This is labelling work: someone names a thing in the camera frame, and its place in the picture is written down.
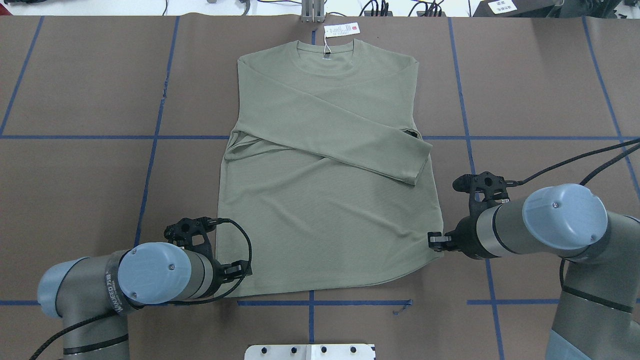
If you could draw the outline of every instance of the light blue cap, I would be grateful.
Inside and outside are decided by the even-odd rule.
[[[549,344],[547,345],[546,360],[591,360],[577,347],[551,330]]]
[[[522,206],[529,232],[540,242],[562,250],[598,241],[607,230],[607,210],[591,190],[578,184],[542,188]]]
[[[189,283],[191,262],[170,243],[144,243],[120,262],[118,282],[124,295],[142,304],[161,304],[178,296]]]
[[[56,297],[58,296],[58,289],[62,281],[69,273],[74,265],[85,258],[79,258],[71,261],[66,261],[52,266],[40,279],[38,284],[38,304],[42,307],[42,312],[52,318],[62,318],[56,310]]]

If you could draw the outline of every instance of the green t-shirt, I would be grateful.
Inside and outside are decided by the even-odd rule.
[[[379,284],[440,257],[431,145],[413,122],[418,62],[359,40],[323,49],[238,60],[218,216],[252,239],[253,275],[231,296]],[[217,232],[216,258],[246,259],[242,234]]]

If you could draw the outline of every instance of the neckline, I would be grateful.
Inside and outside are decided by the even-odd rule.
[[[342,45],[333,45],[331,46],[332,54],[336,53],[346,53],[352,52],[351,56],[351,67],[347,70],[343,70],[340,72],[332,71],[322,71],[321,69],[313,68],[307,66],[307,64],[300,58],[300,54],[298,50],[308,51],[311,53],[324,54],[324,45],[311,45],[304,43],[300,40],[291,42],[291,46],[289,47],[289,58],[293,62],[293,64],[299,68],[301,71],[306,72],[308,74],[313,75],[322,75],[322,76],[343,76],[354,72],[362,59],[362,41],[358,39],[353,39],[352,41],[342,44]]]

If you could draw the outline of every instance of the white mounting plate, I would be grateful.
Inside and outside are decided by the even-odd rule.
[[[375,360],[375,348],[371,344],[252,345],[244,352],[244,360]]]

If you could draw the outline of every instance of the white label sticker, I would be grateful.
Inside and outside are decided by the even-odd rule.
[[[498,0],[492,3],[488,3],[488,5],[494,14],[514,12],[518,10],[518,8],[513,4],[512,0]]]
[[[325,25],[324,36],[328,38],[343,37],[360,33],[360,26],[357,22],[340,25]]]

